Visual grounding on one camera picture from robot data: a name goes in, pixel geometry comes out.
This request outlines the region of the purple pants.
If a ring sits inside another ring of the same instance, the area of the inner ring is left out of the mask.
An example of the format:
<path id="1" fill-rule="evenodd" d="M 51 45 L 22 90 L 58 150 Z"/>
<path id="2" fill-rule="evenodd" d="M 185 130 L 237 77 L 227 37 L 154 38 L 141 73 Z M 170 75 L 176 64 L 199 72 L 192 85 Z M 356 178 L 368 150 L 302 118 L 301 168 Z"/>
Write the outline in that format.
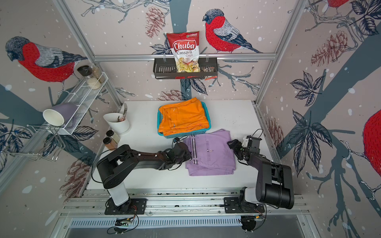
<path id="1" fill-rule="evenodd" d="M 232 175 L 236 169 L 235 156 L 229 148 L 230 131 L 191 135 L 184 140 L 191 153 L 186 169 L 192 177 Z"/>

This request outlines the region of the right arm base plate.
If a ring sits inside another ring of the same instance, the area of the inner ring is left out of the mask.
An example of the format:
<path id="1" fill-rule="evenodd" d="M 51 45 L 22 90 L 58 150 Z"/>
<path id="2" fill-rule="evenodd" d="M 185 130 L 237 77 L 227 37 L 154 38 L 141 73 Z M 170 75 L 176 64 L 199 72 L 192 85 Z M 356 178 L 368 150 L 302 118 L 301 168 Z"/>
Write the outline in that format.
<path id="1" fill-rule="evenodd" d="M 224 211 L 227 214 L 265 213 L 263 204 L 249 203 L 245 199 L 239 197 L 224 197 L 221 207 L 224 208 Z"/>

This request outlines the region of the orange pants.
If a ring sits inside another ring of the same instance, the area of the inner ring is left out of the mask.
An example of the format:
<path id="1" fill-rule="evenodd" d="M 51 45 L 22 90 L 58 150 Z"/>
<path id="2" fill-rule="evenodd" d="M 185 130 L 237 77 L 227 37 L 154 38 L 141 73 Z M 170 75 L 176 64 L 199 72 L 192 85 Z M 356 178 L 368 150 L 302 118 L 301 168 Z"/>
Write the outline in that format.
<path id="1" fill-rule="evenodd" d="M 207 124 L 202 112 L 201 101 L 197 98 L 162 106 L 160 112 L 163 114 L 163 121 L 160 131 L 165 135 L 177 132 L 186 132 L 195 126 Z"/>

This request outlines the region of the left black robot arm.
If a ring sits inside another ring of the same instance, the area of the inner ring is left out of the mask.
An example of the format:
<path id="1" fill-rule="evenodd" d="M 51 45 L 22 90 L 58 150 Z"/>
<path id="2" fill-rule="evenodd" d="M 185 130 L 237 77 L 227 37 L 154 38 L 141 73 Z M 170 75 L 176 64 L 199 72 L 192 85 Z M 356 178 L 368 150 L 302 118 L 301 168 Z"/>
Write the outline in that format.
<path id="1" fill-rule="evenodd" d="M 129 203 L 130 196 L 124 180 L 134 169 L 169 170 L 174 165 L 180 165 L 190 159 L 191 153 L 183 142 L 157 153 L 139 152 L 125 144 L 100 159 L 96 168 L 114 205 L 120 207 Z"/>

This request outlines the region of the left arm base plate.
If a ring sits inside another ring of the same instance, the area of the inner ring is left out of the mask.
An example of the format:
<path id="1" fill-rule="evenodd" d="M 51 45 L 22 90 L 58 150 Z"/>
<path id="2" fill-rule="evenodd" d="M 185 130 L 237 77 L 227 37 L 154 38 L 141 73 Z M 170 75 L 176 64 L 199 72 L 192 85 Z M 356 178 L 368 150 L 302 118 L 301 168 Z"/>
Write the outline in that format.
<path id="1" fill-rule="evenodd" d="M 114 203 L 112 198 L 109 198 L 105 203 L 105 215 L 143 215 L 145 212 L 147 199 L 129 199 L 120 206 Z"/>

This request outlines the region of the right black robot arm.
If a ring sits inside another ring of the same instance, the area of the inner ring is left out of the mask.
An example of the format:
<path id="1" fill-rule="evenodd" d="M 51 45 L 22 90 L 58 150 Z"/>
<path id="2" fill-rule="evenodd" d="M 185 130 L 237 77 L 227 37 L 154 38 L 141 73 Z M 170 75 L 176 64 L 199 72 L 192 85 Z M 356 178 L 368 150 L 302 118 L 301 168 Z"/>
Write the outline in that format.
<path id="1" fill-rule="evenodd" d="M 258 171 L 256 199 L 276 208 L 294 207 L 294 186 L 289 166 L 275 163 L 261 154 L 261 138 L 248 136 L 244 143 L 234 139 L 227 142 L 238 162 Z"/>

